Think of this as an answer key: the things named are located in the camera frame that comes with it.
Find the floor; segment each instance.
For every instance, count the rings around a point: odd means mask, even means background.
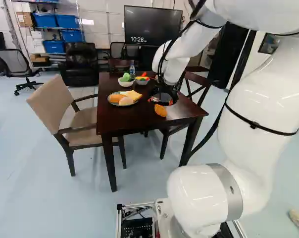
[[[53,76],[52,72],[42,74],[35,77],[38,82]],[[118,147],[114,147],[118,191],[111,193],[102,148],[76,151],[77,175],[72,178],[64,151],[25,102],[32,91],[25,89],[14,96],[19,83],[23,79],[0,78],[0,238],[112,238],[117,203],[166,197],[166,180],[178,166],[186,130],[170,137],[162,161],[158,131],[150,131],[148,138],[125,136],[128,169],[122,168]],[[94,90],[70,88],[74,97]],[[202,105],[210,115],[203,120],[196,143],[212,125],[225,97],[222,90],[210,89]],[[88,100],[80,107],[93,103]],[[67,111],[61,126],[69,123],[72,114]],[[190,164],[224,158],[214,135]],[[268,206],[241,220],[249,238],[299,237],[299,229],[287,217],[289,209],[299,211],[299,133],[283,153],[275,179]]]

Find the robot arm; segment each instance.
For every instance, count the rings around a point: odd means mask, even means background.
[[[226,23],[220,15],[213,13],[206,6],[199,12],[195,21],[172,45],[162,64],[163,80],[167,85],[175,85],[185,70],[190,57],[199,54]],[[158,72],[160,59],[171,41],[157,50],[152,69]]]
[[[285,35],[274,55],[231,91],[218,127],[227,160],[176,169],[167,182],[175,218],[190,237],[215,234],[220,223],[260,211],[267,204],[279,155],[299,128],[299,0],[207,0],[194,11],[204,25],[226,20]],[[175,85],[189,57],[219,31],[192,24],[162,64],[165,84]],[[153,60],[158,72],[162,45]]]

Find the wooden table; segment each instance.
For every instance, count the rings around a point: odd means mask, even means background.
[[[136,72],[136,76],[140,76],[142,73]],[[102,136],[112,192],[117,190],[112,137],[167,128],[173,125],[190,124],[179,164],[182,166],[187,163],[188,154],[192,150],[202,118],[208,115],[206,111],[182,93],[178,93],[178,102],[166,107],[168,116],[166,118],[160,117],[154,111],[154,103],[148,102],[150,92],[155,86],[154,80],[150,80],[147,86],[133,85],[133,89],[143,95],[135,105],[126,108],[116,107],[107,101],[107,97],[113,92],[132,90],[132,87],[124,88],[119,85],[118,78],[122,75],[123,73],[102,72],[99,77],[97,134]],[[148,72],[148,76],[154,76],[154,73]]]

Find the water bottle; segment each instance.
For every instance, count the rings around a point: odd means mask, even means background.
[[[135,67],[134,67],[134,60],[131,61],[130,65],[130,81],[135,80]]]

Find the tv screen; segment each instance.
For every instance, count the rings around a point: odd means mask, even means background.
[[[183,12],[180,10],[124,6],[126,44],[160,46],[177,37]]]

